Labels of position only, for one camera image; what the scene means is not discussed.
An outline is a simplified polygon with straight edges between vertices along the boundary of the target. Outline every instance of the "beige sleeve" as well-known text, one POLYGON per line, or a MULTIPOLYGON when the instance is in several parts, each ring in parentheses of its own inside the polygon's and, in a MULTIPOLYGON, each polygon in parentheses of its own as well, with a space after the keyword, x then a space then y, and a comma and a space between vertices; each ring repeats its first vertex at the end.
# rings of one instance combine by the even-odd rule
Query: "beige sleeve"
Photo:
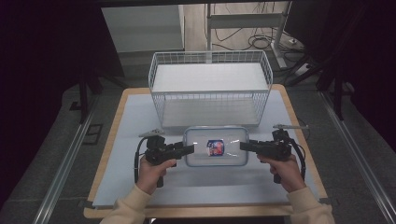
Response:
POLYGON ((334 224, 332 208, 317 201, 310 188, 296 190, 288 194, 293 208, 290 216, 293 224, 334 224))
POLYGON ((134 186, 128 196, 116 200, 113 210, 101 221, 101 224, 143 223, 146 218, 144 210, 150 199, 150 195, 134 186))

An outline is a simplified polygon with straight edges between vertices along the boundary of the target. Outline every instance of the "wire basket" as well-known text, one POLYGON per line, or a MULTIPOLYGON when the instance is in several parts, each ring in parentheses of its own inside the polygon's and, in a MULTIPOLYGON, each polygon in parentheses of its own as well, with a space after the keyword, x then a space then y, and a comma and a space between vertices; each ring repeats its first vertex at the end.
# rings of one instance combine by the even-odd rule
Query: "wire basket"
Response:
POLYGON ((258 126, 272 83, 262 50, 157 52, 148 74, 164 129, 258 126))

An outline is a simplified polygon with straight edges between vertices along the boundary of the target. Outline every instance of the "black controller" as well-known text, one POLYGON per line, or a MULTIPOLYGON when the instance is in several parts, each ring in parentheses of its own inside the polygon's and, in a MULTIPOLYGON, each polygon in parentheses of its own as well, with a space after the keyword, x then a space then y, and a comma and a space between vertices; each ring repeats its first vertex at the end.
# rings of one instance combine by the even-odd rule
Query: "black controller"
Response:
MULTIPOLYGON (((152 165, 159 165, 164 161, 172 159, 180 160, 183 156, 194 152, 194 145, 183 146, 182 142, 166 145, 165 138, 154 135, 148 138, 147 150, 145 152, 146 160, 152 165)), ((158 179, 157 187, 163 186, 163 177, 158 179)))
MULTIPOLYGON (((286 161, 291 155, 291 146, 294 147, 301 161, 301 175, 305 176, 305 162, 301 150, 292 138, 289 138, 287 131, 279 129, 272 132, 274 141, 257 141, 249 140, 248 143, 241 142, 240 149, 245 151, 256 152, 276 161, 286 161)), ((274 182, 280 184, 280 175, 274 175, 274 182)))

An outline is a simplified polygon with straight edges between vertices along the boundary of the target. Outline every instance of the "sticker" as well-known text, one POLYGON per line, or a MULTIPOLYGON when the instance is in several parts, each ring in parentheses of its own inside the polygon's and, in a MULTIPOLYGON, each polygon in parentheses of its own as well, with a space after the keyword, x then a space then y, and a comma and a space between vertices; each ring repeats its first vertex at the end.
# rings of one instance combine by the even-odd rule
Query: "sticker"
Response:
POLYGON ((222 156, 224 154, 224 143, 222 140, 209 140, 206 149, 208 156, 222 156))

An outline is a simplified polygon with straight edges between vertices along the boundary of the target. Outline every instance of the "human hand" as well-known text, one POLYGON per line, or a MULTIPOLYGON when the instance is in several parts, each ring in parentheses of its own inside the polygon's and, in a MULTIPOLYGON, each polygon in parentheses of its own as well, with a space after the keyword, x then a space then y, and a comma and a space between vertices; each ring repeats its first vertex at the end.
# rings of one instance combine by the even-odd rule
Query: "human hand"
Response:
POLYGON ((280 184, 288 193, 306 187, 294 155, 290 155, 286 161, 275 161, 259 154, 257 155, 257 158, 259 158, 260 161, 267 162, 271 165, 271 174, 280 175, 280 184))
POLYGON ((146 160, 146 156, 140 159, 139 178, 136 185, 147 194, 154 193, 160 176, 166 175, 166 169, 176 164, 176 160, 164 161, 159 165, 152 165, 146 160))

